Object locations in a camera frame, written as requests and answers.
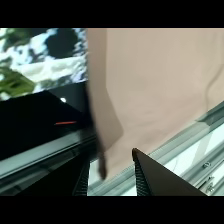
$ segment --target beige cloth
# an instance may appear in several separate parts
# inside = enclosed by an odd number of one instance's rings
[[[224,29],[90,28],[89,93],[109,178],[224,98]]]

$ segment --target black surface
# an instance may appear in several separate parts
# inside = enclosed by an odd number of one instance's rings
[[[138,149],[132,150],[138,196],[206,196]]]
[[[87,196],[90,161],[83,153],[17,196]]]
[[[74,120],[77,124],[54,125]],[[84,120],[84,113],[48,91],[0,102],[0,160],[81,129]]]

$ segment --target screen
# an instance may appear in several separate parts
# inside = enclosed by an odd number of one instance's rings
[[[0,101],[87,80],[84,28],[0,28]]]

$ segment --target colorful image on screen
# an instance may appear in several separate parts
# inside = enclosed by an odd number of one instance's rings
[[[84,28],[0,28],[0,101],[87,80]]]

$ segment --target pink fabric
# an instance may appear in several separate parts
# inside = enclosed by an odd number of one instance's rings
[[[88,29],[89,93],[109,178],[224,98],[224,29]]]

